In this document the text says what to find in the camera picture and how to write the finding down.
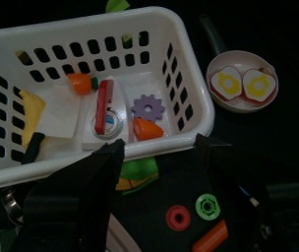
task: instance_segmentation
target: toy food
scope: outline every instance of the toy food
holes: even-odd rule
[[[211,77],[211,87],[225,99],[233,99],[242,93],[242,77],[234,67],[225,67]]]
[[[165,136],[165,130],[154,122],[134,118],[134,134],[138,141],[145,141]]]
[[[72,73],[67,74],[74,90],[79,95],[88,95],[92,89],[98,89],[99,81],[91,78],[88,74]]]
[[[26,90],[20,91],[20,96],[24,100],[24,111],[26,111],[26,118],[27,118],[22,141],[23,141],[23,146],[27,148],[30,145],[32,135],[38,128],[38,123],[39,123],[42,112],[46,107],[46,102],[36,94],[31,94]]]
[[[257,101],[265,101],[276,88],[276,78],[260,70],[252,69],[244,76],[246,96]]]

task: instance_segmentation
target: orange toy carrot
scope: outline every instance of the orange toy carrot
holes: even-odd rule
[[[79,95],[88,95],[92,92],[92,78],[83,73],[67,74],[71,85]]]
[[[193,244],[193,252],[213,252],[228,239],[229,231],[226,221],[222,220],[210,231]]]
[[[134,118],[134,134],[138,141],[145,141],[165,136],[165,130],[151,121]]]

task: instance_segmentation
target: black surface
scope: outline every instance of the black surface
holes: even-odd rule
[[[237,114],[216,105],[211,137],[299,169],[299,1],[130,0],[129,3],[131,8],[163,6],[181,15],[203,75],[214,54],[198,21],[201,14],[211,17],[230,49],[256,53],[274,66],[280,93],[273,104],[253,114]],[[100,14],[106,11],[106,5],[107,1],[103,0],[52,3],[2,0],[0,28]],[[185,194],[193,193],[193,187],[186,188],[191,191],[178,188],[182,199]],[[158,241],[154,246],[165,239],[161,238],[162,234],[155,234]],[[145,239],[141,231],[138,235],[139,239]]]

